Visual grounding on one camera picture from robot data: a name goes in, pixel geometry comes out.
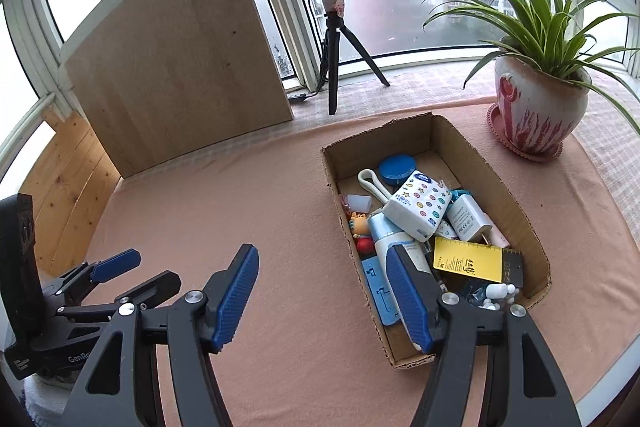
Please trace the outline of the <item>sunscreen tube blue cap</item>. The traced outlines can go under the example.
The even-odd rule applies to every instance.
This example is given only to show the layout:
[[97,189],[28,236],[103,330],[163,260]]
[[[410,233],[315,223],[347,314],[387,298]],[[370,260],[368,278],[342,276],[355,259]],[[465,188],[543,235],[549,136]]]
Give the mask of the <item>sunscreen tube blue cap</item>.
[[[431,268],[427,262],[426,249],[421,243],[408,235],[406,232],[401,231],[400,228],[397,228],[396,225],[385,218],[383,213],[375,213],[375,215],[372,215],[368,218],[368,222],[375,247],[375,254],[370,257],[378,257],[378,260],[380,260],[387,283],[388,280],[386,277],[386,254],[388,248],[396,245],[405,247],[408,256],[416,266],[416,269],[422,272],[431,273]],[[402,318],[400,312],[399,314],[399,322],[404,323],[404,319]]]

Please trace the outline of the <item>yellow grey card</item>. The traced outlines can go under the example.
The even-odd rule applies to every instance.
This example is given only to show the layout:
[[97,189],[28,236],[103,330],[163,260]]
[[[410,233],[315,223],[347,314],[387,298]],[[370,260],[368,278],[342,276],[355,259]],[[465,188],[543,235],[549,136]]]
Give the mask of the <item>yellow grey card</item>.
[[436,236],[433,249],[436,270],[492,283],[524,287],[524,262],[509,248],[461,242]]

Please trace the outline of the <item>white charger plug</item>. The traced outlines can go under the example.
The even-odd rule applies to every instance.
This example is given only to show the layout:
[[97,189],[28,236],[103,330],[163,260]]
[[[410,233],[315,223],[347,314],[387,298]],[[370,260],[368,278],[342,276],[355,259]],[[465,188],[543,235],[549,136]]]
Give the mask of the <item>white charger plug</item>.
[[492,221],[471,194],[450,202],[446,219],[462,242],[485,243],[484,234],[492,227]]

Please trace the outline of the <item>patterned tissue pack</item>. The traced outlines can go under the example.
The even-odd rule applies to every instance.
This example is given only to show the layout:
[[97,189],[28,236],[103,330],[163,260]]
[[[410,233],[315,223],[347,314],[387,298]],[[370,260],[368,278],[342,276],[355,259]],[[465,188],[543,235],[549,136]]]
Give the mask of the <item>patterned tissue pack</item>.
[[424,243],[435,234],[450,202],[451,192],[444,182],[414,170],[383,206],[382,213],[401,231]]

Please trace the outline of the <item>pink lip balm tube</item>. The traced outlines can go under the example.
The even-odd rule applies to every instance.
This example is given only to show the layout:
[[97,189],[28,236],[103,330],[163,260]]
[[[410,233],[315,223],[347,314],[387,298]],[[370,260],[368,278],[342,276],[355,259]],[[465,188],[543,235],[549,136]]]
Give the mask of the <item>pink lip balm tube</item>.
[[487,243],[498,248],[509,248],[510,242],[497,227],[491,227],[485,234]]

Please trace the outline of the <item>orange red toy figure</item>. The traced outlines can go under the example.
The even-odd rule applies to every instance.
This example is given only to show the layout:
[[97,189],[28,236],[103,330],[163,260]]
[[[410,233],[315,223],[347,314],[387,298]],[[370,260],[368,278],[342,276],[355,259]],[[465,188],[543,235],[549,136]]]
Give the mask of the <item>orange red toy figure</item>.
[[349,230],[352,232],[356,249],[361,257],[370,257],[375,254],[374,240],[369,229],[368,216],[365,213],[353,211],[350,214]]

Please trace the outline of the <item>translucent white cap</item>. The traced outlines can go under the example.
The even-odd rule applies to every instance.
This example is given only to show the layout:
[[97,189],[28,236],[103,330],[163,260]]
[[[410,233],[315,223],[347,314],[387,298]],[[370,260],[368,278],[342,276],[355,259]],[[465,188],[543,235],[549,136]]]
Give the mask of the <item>translucent white cap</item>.
[[372,197],[368,195],[346,194],[343,200],[348,213],[356,212],[366,215],[372,207]]

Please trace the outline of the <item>blue round tin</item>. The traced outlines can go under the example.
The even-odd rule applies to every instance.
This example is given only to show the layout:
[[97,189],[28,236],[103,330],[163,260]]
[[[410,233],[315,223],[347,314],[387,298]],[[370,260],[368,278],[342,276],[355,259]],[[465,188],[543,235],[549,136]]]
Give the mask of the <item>blue round tin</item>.
[[406,154],[397,154],[384,158],[378,164],[378,176],[385,184],[398,187],[416,170],[416,160]]

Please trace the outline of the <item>patterned lighter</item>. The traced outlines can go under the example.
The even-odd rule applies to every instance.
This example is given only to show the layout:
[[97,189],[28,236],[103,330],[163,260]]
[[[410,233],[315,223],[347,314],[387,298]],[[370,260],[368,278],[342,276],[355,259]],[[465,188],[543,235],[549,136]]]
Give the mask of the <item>patterned lighter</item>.
[[435,231],[435,234],[444,239],[457,239],[458,234],[454,231],[454,228],[445,220],[439,222],[439,225]]

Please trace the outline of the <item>light pine wooden board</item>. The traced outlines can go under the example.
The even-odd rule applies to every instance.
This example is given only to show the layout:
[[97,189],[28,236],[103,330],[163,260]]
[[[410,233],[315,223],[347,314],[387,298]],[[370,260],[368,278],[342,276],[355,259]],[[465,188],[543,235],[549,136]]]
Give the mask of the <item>light pine wooden board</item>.
[[83,262],[120,173],[84,117],[46,114],[54,135],[21,192],[32,196],[38,269],[58,277]]

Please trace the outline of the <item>cardboard box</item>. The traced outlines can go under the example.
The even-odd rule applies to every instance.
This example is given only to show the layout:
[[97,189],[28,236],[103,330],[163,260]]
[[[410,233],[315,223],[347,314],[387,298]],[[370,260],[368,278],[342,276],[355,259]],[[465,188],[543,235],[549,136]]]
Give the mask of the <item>cardboard box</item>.
[[362,170],[371,170],[390,156],[405,153],[416,161],[419,180],[398,188],[398,207],[416,215],[419,239],[430,239],[445,218],[451,191],[465,188],[506,233],[511,247],[522,254],[523,306],[530,308],[548,294],[550,262],[524,210],[500,176],[477,149],[440,115],[425,113],[393,119],[381,127],[349,136],[322,148],[334,202],[343,194],[363,190],[358,180]]

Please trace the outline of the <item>red white flower pot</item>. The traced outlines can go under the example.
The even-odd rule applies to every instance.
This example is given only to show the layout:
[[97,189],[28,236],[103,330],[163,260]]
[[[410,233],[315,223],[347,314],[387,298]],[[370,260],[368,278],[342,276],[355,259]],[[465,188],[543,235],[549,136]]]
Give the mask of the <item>red white flower pot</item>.
[[591,79],[581,72],[575,83],[533,69],[515,57],[495,59],[496,101],[487,124],[511,152],[536,162],[558,158],[563,142],[582,120]]

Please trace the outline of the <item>dark oak wooden board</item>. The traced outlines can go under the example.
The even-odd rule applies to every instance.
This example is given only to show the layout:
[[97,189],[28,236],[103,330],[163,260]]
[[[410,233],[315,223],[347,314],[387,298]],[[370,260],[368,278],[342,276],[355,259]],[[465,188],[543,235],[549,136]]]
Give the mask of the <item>dark oak wooden board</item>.
[[254,0],[124,0],[64,70],[125,178],[293,118]]

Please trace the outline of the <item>spider plant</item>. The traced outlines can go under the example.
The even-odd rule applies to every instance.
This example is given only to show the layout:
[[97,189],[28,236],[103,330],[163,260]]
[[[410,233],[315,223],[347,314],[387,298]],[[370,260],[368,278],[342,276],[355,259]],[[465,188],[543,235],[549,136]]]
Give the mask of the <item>spider plant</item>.
[[634,18],[634,13],[611,12],[594,18],[582,25],[578,17],[588,6],[608,0],[444,0],[436,5],[423,23],[428,26],[439,18],[462,16],[475,18],[502,32],[500,40],[488,40],[493,50],[480,58],[466,76],[472,79],[488,63],[499,58],[514,58],[538,74],[546,74],[553,80],[576,89],[586,89],[600,95],[613,105],[627,124],[639,130],[639,123],[623,103],[598,87],[590,80],[581,80],[578,75],[591,69],[614,79],[631,95],[637,92],[619,75],[600,66],[601,58],[617,53],[636,55],[636,46],[609,46],[593,52],[598,39],[593,29],[614,20]]

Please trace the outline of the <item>black tripod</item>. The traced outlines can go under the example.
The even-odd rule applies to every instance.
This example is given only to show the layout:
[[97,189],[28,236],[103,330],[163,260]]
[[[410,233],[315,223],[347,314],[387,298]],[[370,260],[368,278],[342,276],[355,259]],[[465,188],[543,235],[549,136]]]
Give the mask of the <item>black tripod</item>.
[[390,87],[390,82],[386,79],[382,70],[378,68],[378,65],[375,64],[373,57],[368,53],[360,40],[346,26],[344,21],[345,0],[321,1],[324,9],[324,17],[326,18],[326,32],[324,33],[321,43],[316,94],[318,94],[324,86],[328,86],[328,113],[333,116],[337,112],[338,77],[340,77],[338,70],[340,69],[341,63],[340,52],[342,39],[345,39],[352,45],[384,87]]

